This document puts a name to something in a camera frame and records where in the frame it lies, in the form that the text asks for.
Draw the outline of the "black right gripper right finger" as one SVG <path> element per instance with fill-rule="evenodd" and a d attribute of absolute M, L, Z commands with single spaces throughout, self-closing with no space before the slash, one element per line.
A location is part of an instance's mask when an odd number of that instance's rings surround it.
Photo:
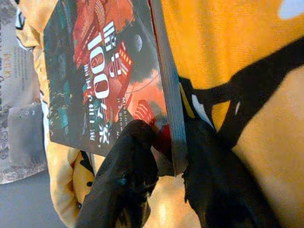
<path fill-rule="evenodd" d="M 185 201 L 203 228 L 278 228 L 256 179 L 204 121 L 185 123 Z"/>

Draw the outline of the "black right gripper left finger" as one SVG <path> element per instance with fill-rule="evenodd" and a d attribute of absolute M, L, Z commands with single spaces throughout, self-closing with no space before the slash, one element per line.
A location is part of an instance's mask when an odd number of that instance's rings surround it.
<path fill-rule="evenodd" d="M 153 129 L 133 120 L 120 134 L 85 196 L 77 228 L 141 228 L 150 214 L 148 197 L 159 171 L 151 146 Z"/>

